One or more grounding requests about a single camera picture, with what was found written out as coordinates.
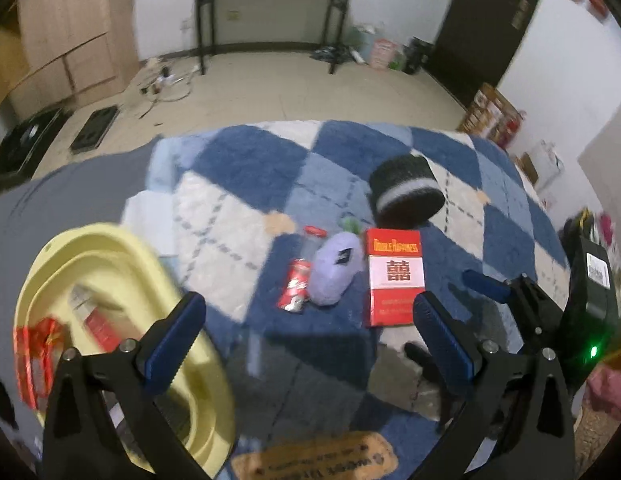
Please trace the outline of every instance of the beige floor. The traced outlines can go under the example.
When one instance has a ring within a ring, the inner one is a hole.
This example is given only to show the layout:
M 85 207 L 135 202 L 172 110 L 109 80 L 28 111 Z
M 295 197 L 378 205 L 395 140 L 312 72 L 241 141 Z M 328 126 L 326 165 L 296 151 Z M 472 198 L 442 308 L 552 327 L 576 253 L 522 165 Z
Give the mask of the beige floor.
M 188 73 L 196 59 L 172 64 L 180 75 Z M 150 106 L 138 90 L 148 77 L 144 69 L 122 94 L 77 110 L 34 177 L 70 162 L 132 150 L 158 135 L 178 136 L 232 124 L 334 119 L 453 130 L 463 116 L 463 108 L 426 73 L 376 72 L 349 63 L 329 75 L 326 63 L 307 54 L 282 53 L 224 54 L 207 65 L 206 76 L 192 78 L 188 97 L 157 103 L 143 118 Z M 174 90 L 182 92 L 177 86 Z M 68 147 L 89 115 L 111 104 L 119 104 L 120 113 L 100 147 L 72 156 Z

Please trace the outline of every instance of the bolt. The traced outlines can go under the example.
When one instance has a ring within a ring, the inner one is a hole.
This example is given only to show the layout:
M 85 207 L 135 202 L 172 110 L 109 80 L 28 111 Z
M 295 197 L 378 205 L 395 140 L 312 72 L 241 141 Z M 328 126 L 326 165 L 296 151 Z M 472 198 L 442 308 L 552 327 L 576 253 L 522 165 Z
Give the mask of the bolt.
M 481 347 L 489 354 L 495 354 L 497 353 L 497 350 L 499 350 L 499 345 L 490 339 L 482 341 Z
M 130 338 L 124 339 L 121 343 L 119 343 L 119 349 L 125 354 L 135 350 L 136 346 L 137 346 L 137 341 L 135 341 L 135 339 L 130 339 Z
M 64 353 L 62 354 L 62 359 L 64 359 L 65 361 L 72 361 L 77 355 L 79 355 L 78 349 L 76 349 L 74 346 L 71 346 L 70 348 L 64 350 Z
M 552 361 L 553 359 L 555 359 L 555 350 L 553 350 L 552 348 L 543 348 L 542 355 L 547 360 Z

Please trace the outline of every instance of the bed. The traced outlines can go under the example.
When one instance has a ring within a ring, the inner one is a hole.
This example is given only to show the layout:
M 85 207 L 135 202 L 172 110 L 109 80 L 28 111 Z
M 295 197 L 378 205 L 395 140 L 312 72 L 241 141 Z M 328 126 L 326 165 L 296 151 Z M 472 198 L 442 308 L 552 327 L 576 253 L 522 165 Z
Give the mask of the bed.
M 173 196 L 176 280 L 209 306 L 206 330 L 236 400 L 233 455 L 376 431 L 398 457 L 389 478 L 407 478 L 439 438 L 433 392 L 420 390 L 420 371 L 403 354 L 406 342 L 423 344 L 419 333 L 363 325 L 363 273 L 334 308 L 309 307 L 301 316 L 276 309 L 301 237 L 289 228 L 265 229 L 282 218 L 329 234 L 348 217 L 372 226 L 367 177 L 404 153 L 429 160 L 446 197 L 420 229 L 427 288 L 478 336 L 516 351 L 522 342 L 508 309 L 466 290 L 461 272 L 500 280 L 524 272 L 564 307 L 569 269 L 533 188 L 491 142 L 344 121 L 241 124 L 156 139 L 0 196 L 0 378 L 18 404 L 26 443 L 32 446 L 41 428 L 17 400 L 11 331 L 30 264 L 59 232 L 119 222 L 126 198 L 150 189 Z M 480 448 L 476 464 L 491 445 Z M 225 470 L 233 476 L 230 466 Z

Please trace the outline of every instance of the checkered blanket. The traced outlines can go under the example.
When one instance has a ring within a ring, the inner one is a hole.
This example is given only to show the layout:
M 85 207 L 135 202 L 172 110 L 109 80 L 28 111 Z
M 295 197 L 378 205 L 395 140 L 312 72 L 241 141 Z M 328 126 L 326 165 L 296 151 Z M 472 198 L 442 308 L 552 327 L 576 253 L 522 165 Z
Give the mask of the checkered blanket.
M 178 275 L 209 306 L 206 330 L 236 399 L 235 454 L 378 431 L 399 458 L 391 478 L 404 480 L 436 443 L 436 422 L 418 409 L 421 372 L 402 350 L 420 343 L 417 330 L 363 327 L 362 274 L 334 308 L 277 309 L 301 236 L 264 228 L 281 214 L 329 235 L 346 217 L 372 226 L 367 179 L 403 153 L 424 155 L 446 196 L 420 229 L 427 288 L 476 334 L 516 351 L 522 341 L 508 309 L 467 290 L 462 271 L 500 280 L 525 272 L 564 307 L 569 270 L 533 188 L 495 144 L 390 124 L 290 121 L 156 146 L 147 187 L 175 196 Z

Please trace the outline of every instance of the chinese character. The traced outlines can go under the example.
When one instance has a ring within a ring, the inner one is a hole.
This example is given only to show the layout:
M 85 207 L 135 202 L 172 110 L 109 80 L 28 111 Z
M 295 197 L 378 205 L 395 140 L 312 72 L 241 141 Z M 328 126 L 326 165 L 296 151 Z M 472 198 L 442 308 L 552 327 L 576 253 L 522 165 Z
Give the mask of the chinese character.
M 401 262 L 391 260 L 386 263 L 386 274 L 390 282 L 409 282 L 411 280 L 411 266 L 406 260 Z

